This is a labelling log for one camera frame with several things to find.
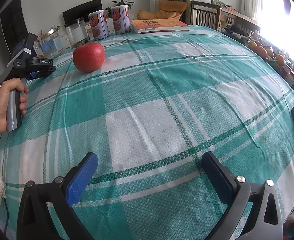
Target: potted plant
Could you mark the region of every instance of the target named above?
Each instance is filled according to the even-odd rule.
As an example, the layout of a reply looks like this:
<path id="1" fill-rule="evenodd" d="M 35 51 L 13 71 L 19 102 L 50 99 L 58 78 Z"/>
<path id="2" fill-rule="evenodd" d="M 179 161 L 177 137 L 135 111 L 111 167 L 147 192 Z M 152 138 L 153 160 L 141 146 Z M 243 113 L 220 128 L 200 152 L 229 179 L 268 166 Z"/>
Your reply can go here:
<path id="1" fill-rule="evenodd" d="M 108 18 L 111 18 L 111 7 L 107 7 L 106 11 L 108 11 Z"/>
<path id="2" fill-rule="evenodd" d="M 120 0 L 120 2 L 117 2 L 117 1 L 112 1 L 115 3 L 114 6 L 119 6 L 119 5 L 128 5 L 128 8 L 131 9 L 131 7 L 134 5 L 135 2 L 129 2 L 129 0 L 127 0 L 126 2 L 124 2 L 124 0 Z"/>
<path id="3" fill-rule="evenodd" d="M 58 32 L 59 29 L 60 29 L 60 25 L 58 25 L 58 26 L 55 26 L 55 25 L 54 25 L 54 26 L 52 27 L 52 29 L 53 29 L 54 31 L 57 31 L 57 32 Z"/>

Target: gripper handle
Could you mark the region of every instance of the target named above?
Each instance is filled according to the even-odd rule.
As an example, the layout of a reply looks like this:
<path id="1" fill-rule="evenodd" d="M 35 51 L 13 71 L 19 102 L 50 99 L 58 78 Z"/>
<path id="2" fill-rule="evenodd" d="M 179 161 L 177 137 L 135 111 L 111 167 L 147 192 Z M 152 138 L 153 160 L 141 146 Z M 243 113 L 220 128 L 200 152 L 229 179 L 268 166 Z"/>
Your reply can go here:
<path id="1" fill-rule="evenodd" d="M 23 85 L 27 83 L 27 79 L 21 79 Z M 19 92 L 14 89 L 9 93 L 9 101 L 6 111 L 6 123 L 7 123 L 7 132 L 13 131 L 17 127 L 20 127 L 22 124 L 21 115 L 20 115 L 20 95 L 24 91 Z"/>

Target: chair backrest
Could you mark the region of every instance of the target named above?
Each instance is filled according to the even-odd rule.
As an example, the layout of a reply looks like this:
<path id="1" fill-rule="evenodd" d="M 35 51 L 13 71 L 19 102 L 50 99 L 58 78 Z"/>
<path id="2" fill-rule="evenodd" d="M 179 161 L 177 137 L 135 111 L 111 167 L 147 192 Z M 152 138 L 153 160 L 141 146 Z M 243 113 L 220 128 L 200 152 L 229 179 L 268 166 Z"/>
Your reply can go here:
<path id="1" fill-rule="evenodd" d="M 166 1 L 159 0 L 158 7 L 159 10 L 166 12 L 181 12 L 183 13 L 187 9 L 188 3 L 179 1 Z"/>

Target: fish tank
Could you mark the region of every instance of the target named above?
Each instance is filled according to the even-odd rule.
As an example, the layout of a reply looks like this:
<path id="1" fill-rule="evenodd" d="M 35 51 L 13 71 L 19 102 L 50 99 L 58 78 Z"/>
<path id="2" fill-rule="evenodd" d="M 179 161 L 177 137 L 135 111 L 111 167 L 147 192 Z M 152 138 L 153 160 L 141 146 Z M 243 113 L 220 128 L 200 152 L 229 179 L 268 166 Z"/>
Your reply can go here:
<path id="1" fill-rule="evenodd" d="M 38 37 L 38 41 L 46 58 L 53 58 L 63 51 L 59 34 L 54 29 L 50 29 L 47 33 Z"/>

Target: canned food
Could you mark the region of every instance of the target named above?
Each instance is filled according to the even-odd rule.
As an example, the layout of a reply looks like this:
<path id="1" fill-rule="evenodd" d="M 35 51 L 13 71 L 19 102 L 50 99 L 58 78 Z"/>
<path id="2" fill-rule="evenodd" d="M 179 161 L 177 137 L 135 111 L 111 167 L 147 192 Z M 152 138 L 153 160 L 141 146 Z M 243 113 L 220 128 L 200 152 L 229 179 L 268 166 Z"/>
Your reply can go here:
<path id="1" fill-rule="evenodd" d="M 106 14 L 104 10 L 99 10 L 88 14 L 88 19 L 95 41 L 109 36 Z"/>
<path id="2" fill-rule="evenodd" d="M 128 5 L 124 4 L 111 7 L 111 14 L 116 34 L 130 32 Z"/>

